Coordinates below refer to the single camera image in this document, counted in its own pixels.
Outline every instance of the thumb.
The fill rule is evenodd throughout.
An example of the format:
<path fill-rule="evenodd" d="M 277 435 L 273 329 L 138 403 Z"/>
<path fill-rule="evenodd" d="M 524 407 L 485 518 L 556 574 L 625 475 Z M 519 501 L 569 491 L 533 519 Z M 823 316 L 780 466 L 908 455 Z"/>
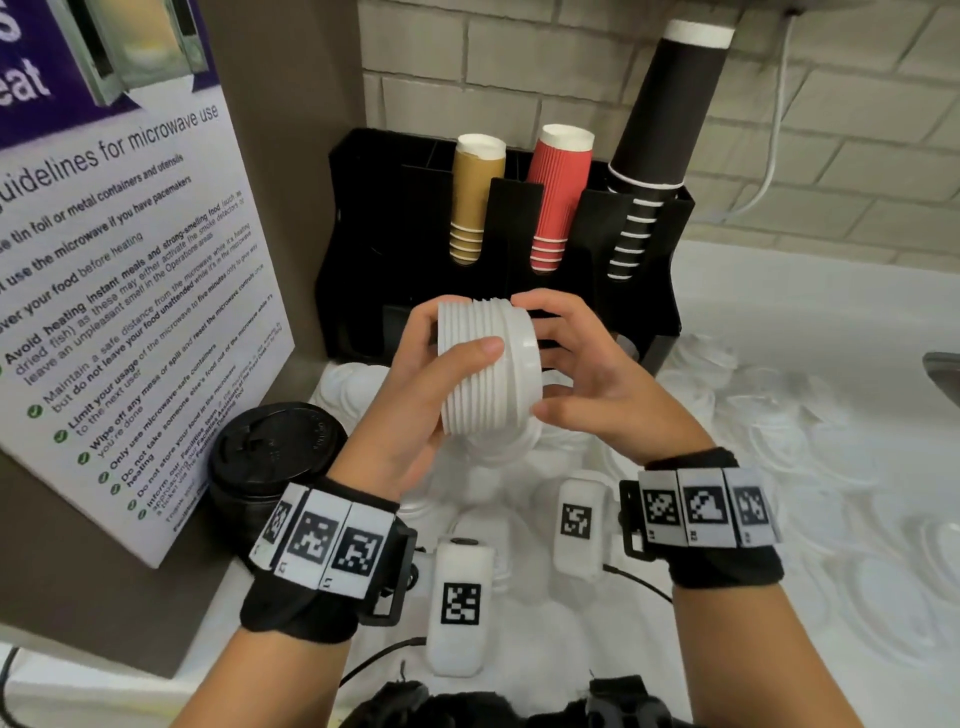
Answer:
<path fill-rule="evenodd" d="M 613 402 L 571 395 L 540 400 L 530 412 L 548 425 L 601 435 L 616 421 L 610 411 L 612 406 L 615 406 Z"/>
<path fill-rule="evenodd" d="M 503 355 L 503 339 L 487 336 L 466 341 L 438 356 L 417 376 L 418 395 L 440 406 L 456 386 L 475 375 Z"/>

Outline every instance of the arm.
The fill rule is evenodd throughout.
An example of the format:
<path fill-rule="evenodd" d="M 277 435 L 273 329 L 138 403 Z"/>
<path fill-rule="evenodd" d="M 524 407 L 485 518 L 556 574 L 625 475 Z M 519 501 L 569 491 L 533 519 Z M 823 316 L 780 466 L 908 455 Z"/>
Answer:
<path fill-rule="evenodd" d="M 638 465 L 714 447 L 696 420 L 624 353 L 575 296 L 536 290 L 515 305 L 537 319 L 544 367 L 573 379 L 549 387 L 534 414 L 590 432 Z M 770 557 L 776 561 L 772 552 Z M 684 670 L 697 723 L 709 728 L 860 728 L 779 585 L 674 589 Z"/>
<path fill-rule="evenodd" d="M 390 500 L 413 488 L 443 441 L 440 408 L 461 380 L 503 353 L 491 337 L 443 356 L 430 346 L 442 297 L 410 314 L 393 366 L 376 399 L 327 474 Z M 316 644 L 280 632 L 240 629 L 173 728 L 317 728 L 326 726 L 349 641 Z"/>

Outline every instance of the microwave guidelines poster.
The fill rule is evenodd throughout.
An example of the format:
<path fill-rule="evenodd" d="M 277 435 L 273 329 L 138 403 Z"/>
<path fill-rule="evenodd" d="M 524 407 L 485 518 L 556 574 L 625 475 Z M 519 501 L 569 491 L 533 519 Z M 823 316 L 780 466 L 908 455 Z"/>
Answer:
<path fill-rule="evenodd" d="M 0 0 L 0 448 L 157 567 L 292 350 L 194 0 Z"/>

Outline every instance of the hand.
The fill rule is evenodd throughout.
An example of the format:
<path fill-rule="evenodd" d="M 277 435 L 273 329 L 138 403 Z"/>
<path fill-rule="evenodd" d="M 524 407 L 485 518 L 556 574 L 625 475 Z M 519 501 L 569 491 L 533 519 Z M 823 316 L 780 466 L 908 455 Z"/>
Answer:
<path fill-rule="evenodd" d="M 458 344 L 443 356 L 430 345 L 440 296 L 410 312 L 390 373 L 327 474 L 338 483 L 399 500 L 430 469 L 444 440 L 440 408 L 457 384 L 503 354 L 496 336 Z"/>
<path fill-rule="evenodd" d="M 541 350 L 540 361 L 573 379 L 572 389 L 545 387 L 531 410 L 535 417 L 594 434 L 638 465 L 714 447 L 700 423 L 620 349 L 581 298 L 539 288 L 515 294 L 511 303 L 557 314 L 534 319 L 537 338 L 561 346 Z"/>

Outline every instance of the white cable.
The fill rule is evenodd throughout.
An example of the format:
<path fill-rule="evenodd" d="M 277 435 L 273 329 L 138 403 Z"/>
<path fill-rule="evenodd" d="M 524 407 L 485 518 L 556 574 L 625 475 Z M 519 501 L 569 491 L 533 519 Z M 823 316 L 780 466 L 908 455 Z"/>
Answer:
<path fill-rule="evenodd" d="M 756 194 L 740 207 L 735 207 L 729 212 L 708 213 L 703 217 L 693 217 L 694 223 L 724 223 L 736 215 L 742 215 L 749 209 L 753 209 L 756 204 L 763 199 L 774 181 L 774 172 L 777 170 L 777 151 L 780 146 L 780 124 L 783 121 L 783 111 L 786 106 L 786 66 L 789 58 L 790 36 L 793 33 L 793 21 L 797 19 L 797 14 L 789 12 L 784 20 L 783 45 L 780 48 L 780 64 L 777 67 L 777 90 L 776 100 L 774 101 L 773 122 L 770 129 L 770 141 L 767 145 L 767 168 L 763 173 L 763 182 L 760 183 L 760 189 Z"/>

